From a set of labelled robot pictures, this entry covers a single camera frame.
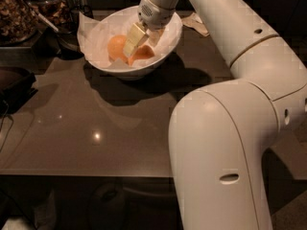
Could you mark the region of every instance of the brown egg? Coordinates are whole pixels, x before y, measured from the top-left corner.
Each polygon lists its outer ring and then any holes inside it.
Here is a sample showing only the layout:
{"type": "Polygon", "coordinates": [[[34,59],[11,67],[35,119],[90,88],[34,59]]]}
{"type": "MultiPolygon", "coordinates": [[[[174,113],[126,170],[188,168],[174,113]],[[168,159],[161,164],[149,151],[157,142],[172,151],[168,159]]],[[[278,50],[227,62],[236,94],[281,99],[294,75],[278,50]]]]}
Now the brown egg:
{"type": "Polygon", "coordinates": [[[128,64],[132,65],[137,59],[147,59],[152,57],[154,57],[153,49],[148,45],[142,45],[131,57],[128,58],[128,64]]]}
{"type": "Polygon", "coordinates": [[[107,52],[112,60],[120,58],[122,61],[127,63],[128,58],[124,55],[123,49],[126,42],[126,36],[123,34],[118,34],[113,36],[107,43],[107,52]]]}

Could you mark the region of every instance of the food container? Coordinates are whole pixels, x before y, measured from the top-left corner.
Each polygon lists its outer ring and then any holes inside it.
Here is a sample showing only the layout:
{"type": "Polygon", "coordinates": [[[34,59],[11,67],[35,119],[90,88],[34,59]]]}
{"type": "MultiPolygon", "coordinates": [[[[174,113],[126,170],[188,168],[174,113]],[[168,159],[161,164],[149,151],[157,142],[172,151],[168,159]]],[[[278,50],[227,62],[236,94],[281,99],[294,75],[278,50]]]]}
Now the food container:
{"type": "Polygon", "coordinates": [[[28,39],[36,25],[35,15],[22,0],[0,0],[0,46],[28,39]]]}
{"type": "Polygon", "coordinates": [[[70,9],[67,0],[28,0],[28,2],[57,27],[70,26],[70,9]]]}

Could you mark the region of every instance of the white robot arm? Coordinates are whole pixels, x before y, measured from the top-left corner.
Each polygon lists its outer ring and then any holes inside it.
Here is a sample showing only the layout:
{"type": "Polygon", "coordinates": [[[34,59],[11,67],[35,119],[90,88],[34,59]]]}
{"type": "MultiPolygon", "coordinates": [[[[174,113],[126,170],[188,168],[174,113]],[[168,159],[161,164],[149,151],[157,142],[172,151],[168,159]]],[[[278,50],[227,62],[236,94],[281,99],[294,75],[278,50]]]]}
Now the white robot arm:
{"type": "MultiPolygon", "coordinates": [[[[142,0],[156,30],[178,0],[142,0]]],[[[271,230],[261,159],[307,112],[307,71],[287,43],[242,0],[189,0],[234,80],[185,96],[169,148],[185,230],[271,230]]]]}

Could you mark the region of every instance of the bowl of food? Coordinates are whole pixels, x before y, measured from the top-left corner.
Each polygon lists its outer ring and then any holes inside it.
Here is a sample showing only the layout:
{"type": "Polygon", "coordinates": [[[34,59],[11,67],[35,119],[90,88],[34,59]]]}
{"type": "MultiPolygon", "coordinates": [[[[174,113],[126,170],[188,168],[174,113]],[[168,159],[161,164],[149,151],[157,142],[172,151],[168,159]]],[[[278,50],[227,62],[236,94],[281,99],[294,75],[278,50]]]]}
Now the bowl of food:
{"type": "Polygon", "coordinates": [[[175,13],[163,30],[148,32],[145,43],[131,57],[126,57],[123,47],[132,24],[137,21],[137,6],[117,11],[102,21],[80,14],[78,41],[85,59],[97,69],[125,81],[151,73],[177,47],[182,22],[175,13]]]}

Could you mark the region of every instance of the robot arm screw hole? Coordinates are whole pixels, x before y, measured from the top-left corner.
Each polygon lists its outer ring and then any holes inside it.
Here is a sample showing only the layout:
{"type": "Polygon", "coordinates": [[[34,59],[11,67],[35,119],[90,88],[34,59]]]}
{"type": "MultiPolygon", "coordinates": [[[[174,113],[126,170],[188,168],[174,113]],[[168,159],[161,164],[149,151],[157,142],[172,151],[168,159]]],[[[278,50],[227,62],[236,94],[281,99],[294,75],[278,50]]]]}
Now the robot arm screw hole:
{"type": "Polygon", "coordinates": [[[238,173],[230,173],[220,177],[220,182],[224,185],[234,184],[239,180],[238,173]]]}
{"type": "Polygon", "coordinates": [[[261,34],[262,33],[262,29],[257,29],[254,31],[257,35],[261,34]]]}
{"type": "Polygon", "coordinates": [[[285,125],[287,126],[290,122],[290,114],[289,114],[289,110],[285,109],[285,125]]]}

